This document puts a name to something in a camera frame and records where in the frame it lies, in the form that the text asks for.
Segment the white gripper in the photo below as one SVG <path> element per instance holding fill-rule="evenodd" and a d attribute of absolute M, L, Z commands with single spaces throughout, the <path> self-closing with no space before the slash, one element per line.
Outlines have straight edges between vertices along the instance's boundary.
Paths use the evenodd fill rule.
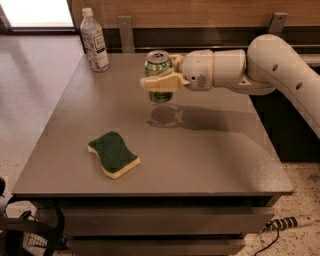
<path fill-rule="evenodd" d="M 149 92 L 178 92 L 184 86 L 192 91 L 208 91 L 212 88 L 214 54 L 211 50 L 192 51 L 185 55 L 170 54 L 173 73 L 150 76 L 140 80 Z"/>

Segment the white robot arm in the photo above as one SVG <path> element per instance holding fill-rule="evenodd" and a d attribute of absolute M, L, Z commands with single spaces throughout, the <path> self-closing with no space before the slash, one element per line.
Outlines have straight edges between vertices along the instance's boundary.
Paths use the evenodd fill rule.
<path fill-rule="evenodd" d="M 246 95 L 279 90 L 320 137 L 320 75 L 283 39 L 255 38 L 247 50 L 198 50 L 169 57 L 172 66 L 140 80 L 153 93 L 226 88 Z"/>

